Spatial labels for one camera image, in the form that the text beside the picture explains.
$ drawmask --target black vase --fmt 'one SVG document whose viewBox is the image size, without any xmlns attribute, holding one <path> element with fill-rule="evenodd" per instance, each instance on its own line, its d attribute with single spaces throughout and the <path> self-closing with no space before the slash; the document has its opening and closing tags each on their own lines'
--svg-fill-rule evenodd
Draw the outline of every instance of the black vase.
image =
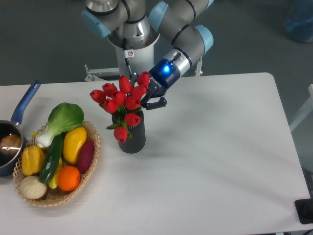
<svg viewBox="0 0 313 235">
<path fill-rule="evenodd" d="M 128 126 L 128 130 L 132 137 L 127 138 L 125 142 L 118 141 L 119 147 L 125 153 L 137 153 L 145 146 L 146 143 L 143 111 L 139 111 L 136 114 L 140 116 L 140 123 L 138 123 L 136 126 Z"/>
</svg>

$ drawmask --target wicker basket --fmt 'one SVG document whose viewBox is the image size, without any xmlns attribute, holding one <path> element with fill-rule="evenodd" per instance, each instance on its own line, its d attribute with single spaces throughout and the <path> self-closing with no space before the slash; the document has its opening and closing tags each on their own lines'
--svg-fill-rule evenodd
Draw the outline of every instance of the wicker basket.
<svg viewBox="0 0 313 235">
<path fill-rule="evenodd" d="M 22 172 L 22 158 L 20 157 L 14 168 L 13 180 L 15 182 L 14 186 L 15 186 L 16 191 L 18 192 L 19 196 L 24 199 L 24 201 L 32 205 L 38 206 L 38 207 L 56 206 L 72 198 L 84 186 L 84 184 L 88 180 L 88 177 L 91 175 L 98 161 L 99 154 L 100 154 L 100 138 L 99 138 L 98 132 L 96 131 L 96 129 L 93 127 L 93 125 L 90 122 L 84 121 L 83 126 L 85 127 L 87 131 L 87 139 L 94 141 L 95 149 L 94 149 L 93 160 L 92 160 L 91 166 L 89 167 L 88 171 L 85 174 L 81 174 L 81 181 L 78 187 L 73 191 L 64 192 L 61 189 L 59 189 L 59 187 L 57 187 L 56 189 L 51 189 L 48 186 L 47 192 L 42 198 L 40 199 L 25 198 L 20 192 L 21 181 L 26 177 Z M 35 138 L 32 138 L 32 140 L 29 143 L 27 143 L 27 146 L 32 146 L 32 145 L 35 145 Z"/>
</svg>

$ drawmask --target cucumber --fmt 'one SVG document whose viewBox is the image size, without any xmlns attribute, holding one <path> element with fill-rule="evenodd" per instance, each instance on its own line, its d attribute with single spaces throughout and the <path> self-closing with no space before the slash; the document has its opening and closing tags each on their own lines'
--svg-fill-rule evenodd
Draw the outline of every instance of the cucumber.
<svg viewBox="0 0 313 235">
<path fill-rule="evenodd" d="M 40 171 L 39 180 L 43 184 L 47 184 L 53 178 L 54 172 L 58 166 L 64 144 L 64 137 L 62 134 L 53 138 L 49 146 L 43 167 Z"/>
</svg>

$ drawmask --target bouquet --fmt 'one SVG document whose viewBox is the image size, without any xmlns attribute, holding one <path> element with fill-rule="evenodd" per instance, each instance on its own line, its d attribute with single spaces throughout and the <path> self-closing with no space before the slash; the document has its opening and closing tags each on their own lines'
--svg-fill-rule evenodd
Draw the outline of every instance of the bouquet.
<svg viewBox="0 0 313 235">
<path fill-rule="evenodd" d="M 150 76 L 147 71 L 142 72 L 137 78 L 137 85 L 133 86 L 129 79 L 120 76 L 118 80 L 119 90 L 114 83 L 106 83 L 102 90 L 93 90 L 91 98 L 101 108 L 113 116 L 113 124 L 107 129 L 114 130 L 114 137 L 119 142 L 125 142 L 131 138 L 128 126 L 136 126 L 141 117 L 137 114 L 142 110 L 141 98 L 147 93 L 150 84 Z"/>
</svg>

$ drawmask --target tulip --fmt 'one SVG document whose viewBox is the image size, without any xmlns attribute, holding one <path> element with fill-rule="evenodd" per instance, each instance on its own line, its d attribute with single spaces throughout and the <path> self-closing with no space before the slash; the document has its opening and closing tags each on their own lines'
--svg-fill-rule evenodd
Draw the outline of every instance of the tulip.
<svg viewBox="0 0 313 235">
<path fill-rule="evenodd" d="M 140 100 L 136 99 L 133 96 L 130 96 L 126 99 L 125 106 L 129 110 L 133 110 L 133 109 L 138 108 L 140 106 Z"/>
<path fill-rule="evenodd" d="M 125 142 L 127 139 L 127 130 L 123 126 L 116 127 L 113 134 L 117 141 Z"/>
<path fill-rule="evenodd" d="M 140 123 L 141 118 L 137 114 L 129 113 L 126 114 L 124 120 L 128 126 L 136 126 L 137 124 Z"/>
<path fill-rule="evenodd" d="M 129 79 L 123 75 L 120 76 L 120 78 L 118 80 L 118 84 L 119 84 L 119 88 L 120 88 L 121 92 L 124 94 L 130 93 L 132 88 L 133 88 Z"/>
<path fill-rule="evenodd" d="M 106 94 L 101 90 L 93 90 L 90 92 L 91 98 L 99 104 L 102 104 L 106 99 Z"/>
<path fill-rule="evenodd" d="M 112 94 L 112 99 L 115 104 L 122 105 L 126 101 L 126 95 L 123 92 L 115 91 Z"/>
<path fill-rule="evenodd" d="M 117 105 L 114 103 L 113 100 L 107 98 L 103 103 L 103 109 L 112 114 L 117 110 Z"/>
<path fill-rule="evenodd" d="M 136 86 L 131 91 L 131 96 L 136 99 L 141 99 L 141 97 L 147 93 L 147 88 L 144 85 Z"/>
<path fill-rule="evenodd" d="M 150 84 L 149 73 L 146 71 L 142 72 L 137 79 L 137 83 L 138 85 L 143 85 L 144 87 L 148 87 L 148 85 Z"/>
<path fill-rule="evenodd" d="M 109 83 L 109 82 L 104 84 L 102 86 L 102 89 L 103 89 L 104 93 L 106 94 L 106 96 L 108 96 L 108 97 L 111 97 L 113 92 L 115 92 L 117 90 L 116 86 L 114 84 Z"/>
</svg>

